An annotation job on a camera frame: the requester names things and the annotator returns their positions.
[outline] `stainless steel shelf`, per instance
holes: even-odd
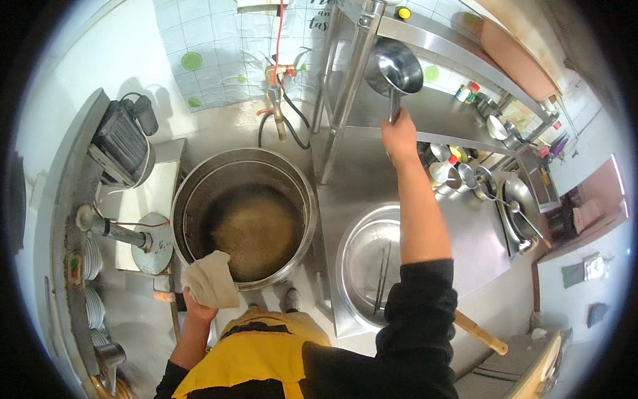
[[[352,22],[357,23],[361,14],[360,0],[345,0],[339,4],[339,8]],[[553,123],[540,105],[510,79],[480,45],[430,18],[413,13],[410,19],[403,21],[396,19],[393,11],[390,7],[383,15],[377,31],[379,36],[441,54],[499,85],[543,122]]]
[[[327,108],[335,103],[342,79],[343,72],[330,74],[324,91]],[[451,94],[423,87],[417,94],[403,97],[401,106],[408,109],[417,127],[418,141],[517,156],[515,151],[509,150],[503,142],[488,134],[485,121],[475,107],[459,102]],[[372,90],[364,81],[355,97],[344,134],[381,137],[379,123],[388,115],[389,99]]]

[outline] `pot rim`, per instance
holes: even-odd
[[[184,178],[182,183],[179,185],[179,188],[177,189],[177,191],[176,191],[176,193],[175,193],[175,195],[173,197],[173,203],[172,203],[171,209],[170,209],[170,226],[171,226],[170,234],[171,234],[171,238],[172,238],[172,240],[174,242],[174,249],[175,249],[175,252],[177,254],[177,257],[179,258],[179,260],[183,264],[190,265],[190,263],[184,257],[184,254],[182,253],[181,249],[177,245],[177,236],[175,235],[175,224],[174,224],[174,222],[175,222],[175,205],[177,204],[177,198],[182,193],[182,190],[184,189],[184,186],[186,185],[186,182],[189,181],[191,176],[203,164],[207,163],[208,161],[210,161],[211,159],[213,159],[213,158],[215,158],[215,157],[217,157],[219,155],[232,153],[232,152],[236,152],[236,151],[243,151],[243,150],[262,151],[264,153],[269,153],[271,155],[274,155],[274,156],[280,158],[282,161],[287,163],[292,168],[292,170],[294,170],[294,172],[300,177],[301,182],[303,184],[303,189],[305,189],[306,193],[308,193],[308,204],[304,203],[304,214],[305,213],[308,214],[307,219],[306,219],[306,215],[304,215],[304,221],[306,222],[306,227],[304,229],[304,234],[301,237],[301,242],[299,244],[299,247],[295,251],[295,254],[292,256],[292,258],[290,258],[290,260],[288,262],[286,262],[286,264],[284,266],[279,268],[279,270],[277,270],[275,273],[271,274],[268,277],[265,277],[265,278],[262,278],[261,280],[257,280],[257,281],[253,281],[253,282],[244,282],[244,283],[235,282],[235,286],[240,291],[248,291],[248,290],[256,290],[256,289],[266,288],[266,287],[268,287],[268,286],[270,286],[272,284],[275,284],[276,282],[284,280],[284,278],[286,276],[288,276],[301,263],[301,260],[306,256],[306,253],[308,252],[308,249],[310,248],[310,245],[312,244],[313,237],[315,236],[315,229],[316,229],[316,224],[317,224],[317,221],[318,221],[318,206],[317,206],[317,203],[316,203],[315,191],[314,191],[313,187],[310,185],[310,182],[308,181],[308,179],[307,179],[306,175],[303,173],[303,171],[301,171],[301,169],[298,168],[298,166],[296,166],[294,163],[292,163],[288,158],[286,158],[285,156],[283,156],[283,155],[281,155],[279,153],[276,153],[275,151],[271,151],[269,149],[264,149],[264,148],[258,148],[258,147],[242,147],[242,148],[230,149],[230,150],[222,151],[220,153],[217,153],[217,154],[215,154],[213,156],[210,156],[210,157],[206,158],[204,161],[200,162],[196,167],[194,167],[193,170],[191,170],[188,173],[188,175],[186,175],[186,177]]]

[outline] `metal spoon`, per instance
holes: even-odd
[[[545,237],[543,237],[543,235],[540,233],[540,231],[538,231],[536,226],[534,226],[534,224],[532,224],[530,222],[530,220],[527,219],[527,216],[525,216],[525,214],[523,212],[521,212],[521,205],[518,203],[518,201],[510,201],[509,207],[512,208],[512,212],[513,213],[518,213],[519,215],[521,215],[523,217],[523,219],[525,219],[525,221],[534,229],[536,234],[538,234],[539,238],[541,240],[543,240],[543,242],[545,243],[545,245],[547,245],[547,247],[549,247],[549,248],[552,247],[551,244],[549,243],[549,241]]]
[[[487,196],[490,198],[493,198],[495,200],[497,200],[498,202],[500,202],[503,205],[507,205],[508,207],[510,207],[512,209],[513,213],[518,213],[519,215],[521,215],[523,217],[523,219],[525,219],[525,221],[534,229],[534,231],[536,232],[536,234],[538,234],[538,237],[543,240],[543,243],[548,247],[548,248],[552,248],[552,244],[545,238],[543,237],[543,235],[540,233],[540,231],[538,231],[538,229],[536,228],[536,226],[534,226],[534,224],[532,224],[530,222],[529,219],[527,219],[527,216],[525,216],[525,214],[523,212],[521,212],[521,205],[518,203],[518,201],[510,201],[509,204],[507,202],[505,202],[504,200],[501,200],[498,197],[495,197],[494,195],[491,195],[490,193],[487,193]]]

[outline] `black cable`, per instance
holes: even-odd
[[[285,116],[283,117],[283,121],[286,124],[286,126],[288,127],[288,130],[290,130],[290,134],[292,134],[292,138],[295,139],[295,141],[297,142],[297,144],[299,145],[299,147],[301,147],[302,149],[309,149],[310,148],[310,137],[308,137],[308,145],[304,145],[304,143],[301,142],[301,140],[299,140],[297,134],[295,133],[295,130],[292,128],[292,125],[290,124],[290,122],[288,122],[288,118],[286,118]]]
[[[122,98],[120,98],[120,101],[122,101],[125,97],[130,96],[131,94],[135,94],[138,97],[141,97],[142,95],[136,91],[130,91],[128,93],[126,93],[125,95],[122,96]]]
[[[270,112],[264,114],[262,121],[259,123],[259,134],[257,135],[257,147],[259,148],[262,147],[263,126],[266,124],[266,119],[268,119],[270,115],[272,115]]]
[[[266,124],[266,120],[268,120],[268,117],[271,115],[272,114],[270,112],[265,114],[262,118],[262,121],[259,123],[259,133],[257,135],[257,147],[259,148],[262,147],[263,126]],[[307,145],[304,145],[304,143],[302,143],[301,140],[299,140],[299,137],[295,133],[295,129],[292,127],[292,124],[290,123],[288,118],[283,117],[283,122],[288,127],[288,130],[290,130],[290,133],[292,134],[292,138],[295,139],[295,141],[297,142],[297,145],[299,145],[299,147],[301,147],[302,149],[309,149],[310,143],[308,142]]]
[[[299,117],[301,117],[301,120],[303,120],[303,122],[306,124],[306,128],[308,128],[308,131],[310,132],[310,122],[308,122],[308,120],[306,119],[304,114],[302,114],[301,111],[289,99],[288,95],[286,94],[286,91],[283,89],[283,85],[281,84],[281,80],[279,79],[279,74],[277,74],[277,82],[281,86],[281,91],[283,92],[283,99],[286,100],[286,102],[288,103],[290,108],[292,108],[293,111],[295,111],[297,113],[297,115],[299,115]]]

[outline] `stainless steel ladle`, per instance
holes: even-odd
[[[389,121],[395,124],[401,97],[423,87],[423,69],[412,51],[400,41],[381,38],[367,62],[366,82],[380,95],[390,98]]]

